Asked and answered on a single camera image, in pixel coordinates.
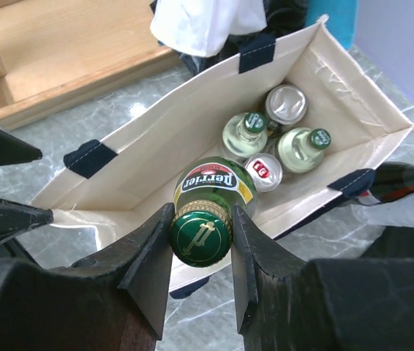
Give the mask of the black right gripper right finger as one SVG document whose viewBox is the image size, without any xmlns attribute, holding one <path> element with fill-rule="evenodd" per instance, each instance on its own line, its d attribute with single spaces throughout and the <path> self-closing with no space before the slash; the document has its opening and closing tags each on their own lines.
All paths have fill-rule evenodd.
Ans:
<svg viewBox="0 0 414 351">
<path fill-rule="evenodd" d="M 233 209 L 246 350 L 414 350 L 414 259 L 296 257 Z"/>
</svg>

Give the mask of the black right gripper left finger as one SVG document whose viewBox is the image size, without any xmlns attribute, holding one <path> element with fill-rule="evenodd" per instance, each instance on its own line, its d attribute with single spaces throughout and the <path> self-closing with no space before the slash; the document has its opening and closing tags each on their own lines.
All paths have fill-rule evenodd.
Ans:
<svg viewBox="0 0 414 351">
<path fill-rule="evenodd" d="M 153 350 L 164 328 L 173 216 L 166 203 L 68 268 L 0 258 L 0 350 Z"/>
</svg>

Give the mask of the green glass bottle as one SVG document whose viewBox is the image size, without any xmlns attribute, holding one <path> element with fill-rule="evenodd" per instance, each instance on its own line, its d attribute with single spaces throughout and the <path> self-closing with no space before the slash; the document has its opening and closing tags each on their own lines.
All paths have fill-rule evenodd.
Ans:
<svg viewBox="0 0 414 351">
<path fill-rule="evenodd" d="M 251 216 L 257 201 L 253 178 L 242 164 L 221 156 L 193 162 L 182 172 L 173 194 L 173 253 L 196 268 L 218 263 L 233 242 L 233 207 L 239 205 Z"/>
</svg>

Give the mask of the Coca-Cola glass bottle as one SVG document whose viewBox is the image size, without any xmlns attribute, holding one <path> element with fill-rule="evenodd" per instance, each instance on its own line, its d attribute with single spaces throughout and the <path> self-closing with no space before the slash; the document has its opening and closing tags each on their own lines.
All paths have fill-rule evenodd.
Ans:
<svg viewBox="0 0 414 351">
<path fill-rule="evenodd" d="M 356 198 L 365 206 L 392 203 L 414 194 L 414 165 L 404 162 L 384 162 L 376 169 L 375 179 L 368 190 Z"/>
</svg>

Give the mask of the beige canvas tote bag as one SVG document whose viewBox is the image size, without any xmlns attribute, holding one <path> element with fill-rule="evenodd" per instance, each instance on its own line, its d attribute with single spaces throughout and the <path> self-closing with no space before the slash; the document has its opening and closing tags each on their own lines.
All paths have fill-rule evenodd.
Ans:
<svg viewBox="0 0 414 351">
<path fill-rule="evenodd" d="M 232 116 L 263 105 L 280 83 L 307 96 L 301 125 L 324 128 L 331 146 L 316 169 L 261 195 L 254 222 L 281 238 L 332 201 L 362 189 L 372 171 L 414 131 L 325 27 L 261 36 L 243 53 L 193 77 L 101 140 L 66 155 L 64 169 L 34 198 L 56 227 L 92 227 L 103 249 L 173 199 L 182 170 L 221 151 Z"/>
</svg>

